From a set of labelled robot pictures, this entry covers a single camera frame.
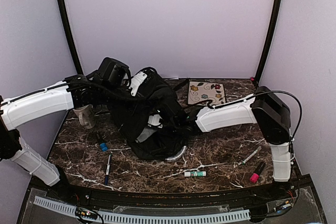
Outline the black student bag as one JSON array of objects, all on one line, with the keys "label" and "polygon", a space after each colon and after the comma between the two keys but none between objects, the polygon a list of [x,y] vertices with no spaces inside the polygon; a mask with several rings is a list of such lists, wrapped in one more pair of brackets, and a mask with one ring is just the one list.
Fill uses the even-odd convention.
[{"label": "black student bag", "polygon": [[107,108],[137,158],[165,160],[176,155],[187,143],[187,115],[176,91],[147,67],[132,77],[128,96],[133,100],[117,100]]}]

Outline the grey shrink-wrapped notebook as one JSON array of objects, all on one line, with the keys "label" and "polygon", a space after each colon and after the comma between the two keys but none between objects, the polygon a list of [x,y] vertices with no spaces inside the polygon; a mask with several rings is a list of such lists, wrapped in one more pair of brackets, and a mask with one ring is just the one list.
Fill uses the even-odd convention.
[{"label": "grey shrink-wrapped notebook", "polygon": [[155,132],[156,132],[155,129],[151,127],[145,127],[135,141],[137,143],[142,143],[146,141],[150,136],[152,136]]}]

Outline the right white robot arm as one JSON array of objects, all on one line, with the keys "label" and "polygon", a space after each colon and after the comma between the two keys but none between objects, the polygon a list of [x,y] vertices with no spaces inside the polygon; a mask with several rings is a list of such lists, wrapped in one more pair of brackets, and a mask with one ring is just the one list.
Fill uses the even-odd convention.
[{"label": "right white robot arm", "polygon": [[288,191],[287,182],[295,158],[293,142],[300,126],[298,123],[294,129],[291,127],[290,109],[278,97],[279,94],[293,98],[299,109],[302,109],[301,102],[293,94],[262,86],[244,98],[219,105],[208,103],[189,113],[176,100],[171,99],[161,103],[156,111],[164,122],[187,135],[240,124],[257,124],[272,155],[275,183],[268,187],[268,195],[271,199],[278,200]]}]

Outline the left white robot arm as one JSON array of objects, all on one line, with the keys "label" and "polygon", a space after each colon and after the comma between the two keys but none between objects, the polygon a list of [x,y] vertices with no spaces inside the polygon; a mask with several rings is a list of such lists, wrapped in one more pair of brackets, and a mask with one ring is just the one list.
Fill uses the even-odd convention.
[{"label": "left white robot arm", "polygon": [[63,201],[74,197],[62,168],[45,160],[21,137],[18,127],[59,111],[114,101],[140,102],[148,98],[139,88],[157,71],[152,67],[134,76],[129,67],[112,58],[104,58],[99,68],[88,75],[67,77],[46,88],[15,98],[1,99],[1,159],[15,162],[38,177]]}]

